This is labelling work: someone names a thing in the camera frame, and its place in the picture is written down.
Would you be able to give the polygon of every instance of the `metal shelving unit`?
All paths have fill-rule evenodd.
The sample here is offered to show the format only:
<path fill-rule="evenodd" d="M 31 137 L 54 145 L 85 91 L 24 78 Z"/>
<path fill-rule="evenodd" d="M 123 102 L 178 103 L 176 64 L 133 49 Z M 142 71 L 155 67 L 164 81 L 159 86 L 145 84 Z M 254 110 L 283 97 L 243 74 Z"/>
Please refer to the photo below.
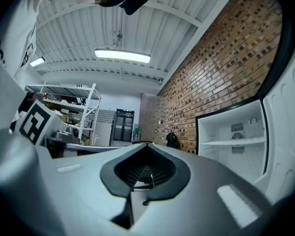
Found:
<path fill-rule="evenodd" d="M 61 86 L 61 85 L 47 85 L 46 82 L 43 85 L 28 85 L 26 86 L 27 90 L 34 91 L 34 92 L 40 92 L 40 93 L 48 93 L 53 95 L 61 95 L 61 96 L 69 96 L 69 97 L 75 97 L 75 98 L 82 98 L 86 99 L 86 105 L 74 105 L 67 102 L 60 102 L 50 99 L 44 99 L 45 102 L 50 102 L 54 104 L 61 105 L 63 108 L 69 109 L 69 110 L 75 110 L 75 111 L 81 111 L 83 110 L 82 119 L 80 127 L 77 127 L 79 129 L 79 139 L 82 138 L 82 132 L 83 130 L 90 130 L 92 131 L 91 135 L 91 145 L 94 146 L 96 142 L 96 134 L 95 134 L 95 127 L 96 127 L 96 121 L 98 117 L 98 110 L 99 105 L 102 99 L 102 95 L 98 93 L 96 90 L 96 83 L 93 84 L 91 88 L 86 87 L 74 87 L 74 86 Z M 89 102 L 90 100 L 97 100 L 98 104 L 94 108 L 89 108 Z M 85 128 L 84 123 L 86 117 L 92 113 L 95 112 L 95 118 L 94 118 L 94 125 L 93 128 Z"/>

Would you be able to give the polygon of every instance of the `fan vent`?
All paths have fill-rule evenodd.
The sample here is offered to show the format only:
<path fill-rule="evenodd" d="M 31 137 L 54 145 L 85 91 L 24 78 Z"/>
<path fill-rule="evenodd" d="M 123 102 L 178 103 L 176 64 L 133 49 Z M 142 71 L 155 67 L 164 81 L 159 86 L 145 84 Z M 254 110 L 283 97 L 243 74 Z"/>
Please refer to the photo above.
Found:
<path fill-rule="evenodd" d="M 243 154 L 244 153 L 244 146 L 239 146 L 239 147 L 232 147 L 232 153 L 233 154 Z"/>
<path fill-rule="evenodd" d="M 243 138 L 244 138 L 244 136 L 238 132 L 233 134 L 233 136 L 232 136 L 232 139 L 243 139 Z"/>
<path fill-rule="evenodd" d="M 232 124 L 231 129 L 232 129 L 232 132 L 237 132 L 237 131 L 244 130 L 244 126 L 242 125 L 242 123 Z"/>

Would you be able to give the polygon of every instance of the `tiled wall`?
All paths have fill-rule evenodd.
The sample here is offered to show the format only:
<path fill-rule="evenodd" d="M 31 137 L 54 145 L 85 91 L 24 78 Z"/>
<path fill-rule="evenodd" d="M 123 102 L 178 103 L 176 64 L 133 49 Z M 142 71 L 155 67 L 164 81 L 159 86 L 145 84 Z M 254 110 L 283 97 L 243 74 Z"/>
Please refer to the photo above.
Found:
<path fill-rule="evenodd" d="M 142 140 L 165 145 L 166 135 L 175 132 L 180 149 L 195 153 L 195 117 L 256 94 L 281 26 L 276 0 L 230 0 L 159 95 L 142 96 Z"/>
<path fill-rule="evenodd" d="M 96 112 L 92 112 L 87 116 L 87 118 L 94 120 L 95 114 L 96 114 Z M 115 114 L 116 114 L 115 111 L 100 109 L 98 112 L 97 121 L 113 123 L 113 120 L 115 118 Z M 72 115 L 82 119 L 83 112 L 79 112 L 78 114 L 72 114 Z"/>

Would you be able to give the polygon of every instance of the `black vent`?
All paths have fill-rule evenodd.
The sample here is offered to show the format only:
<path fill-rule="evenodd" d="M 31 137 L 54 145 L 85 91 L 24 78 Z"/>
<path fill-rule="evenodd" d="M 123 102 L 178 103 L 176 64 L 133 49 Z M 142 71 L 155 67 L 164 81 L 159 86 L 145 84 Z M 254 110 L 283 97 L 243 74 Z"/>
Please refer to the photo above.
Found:
<path fill-rule="evenodd" d="M 232 132 L 237 132 L 237 131 L 244 130 L 244 126 L 242 125 L 242 123 L 232 124 L 231 129 L 232 129 Z"/>
<path fill-rule="evenodd" d="M 188 184 L 190 175 L 185 162 L 146 144 L 107 162 L 100 171 L 103 184 L 118 197 L 129 198 L 140 178 L 148 182 L 146 202 L 175 197 Z"/>
<path fill-rule="evenodd" d="M 145 169 L 151 172 L 153 187 L 168 181 L 176 171 L 171 160 L 145 147 L 116 165 L 115 174 L 133 188 Z"/>
<path fill-rule="evenodd" d="M 244 146 L 232 147 L 233 154 L 243 154 L 244 153 Z"/>

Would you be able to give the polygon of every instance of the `white shelf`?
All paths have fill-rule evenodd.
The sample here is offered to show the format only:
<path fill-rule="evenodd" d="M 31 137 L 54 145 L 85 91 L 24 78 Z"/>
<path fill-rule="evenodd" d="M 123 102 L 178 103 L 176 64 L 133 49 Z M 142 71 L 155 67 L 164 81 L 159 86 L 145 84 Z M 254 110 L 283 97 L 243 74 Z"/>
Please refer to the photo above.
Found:
<path fill-rule="evenodd" d="M 40 92 L 43 88 L 42 92 L 46 92 L 49 94 L 69 96 L 75 98 L 83 98 L 87 99 L 92 88 L 79 88 L 79 87 L 70 87 L 70 86 L 60 86 L 60 85 L 27 85 L 27 89 L 35 92 Z M 91 92 L 91 99 L 99 100 L 101 96 L 94 89 Z"/>
<path fill-rule="evenodd" d="M 73 110 L 83 110 L 85 108 L 85 106 L 81 106 L 81 105 L 74 105 L 71 103 L 67 103 L 67 102 L 61 102 L 61 101 L 55 101 L 55 100 L 50 100 L 50 99 L 44 99 L 45 102 L 49 102 L 49 103 L 54 103 L 54 104 L 58 104 L 61 106 L 64 106 L 68 109 L 73 109 Z"/>
<path fill-rule="evenodd" d="M 246 139 L 234 139 L 226 141 L 210 141 L 201 143 L 202 145 L 210 146 L 237 146 L 237 145 L 251 145 L 251 144 L 261 144 L 266 141 L 265 137 L 255 137 L 255 138 L 246 138 Z"/>
<path fill-rule="evenodd" d="M 80 130 L 80 126 L 76 126 L 76 125 L 72 125 L 72 124 L 68 124 L 68 126 L 71 126 L 71 127 L 75 127 L 75 128 L 77 128 L 77 129 L 79 129 Z M 90 131 L 93 131 L 93 129 L 92 128 L 83 128 L 83 130 L 90 130 Z"/>

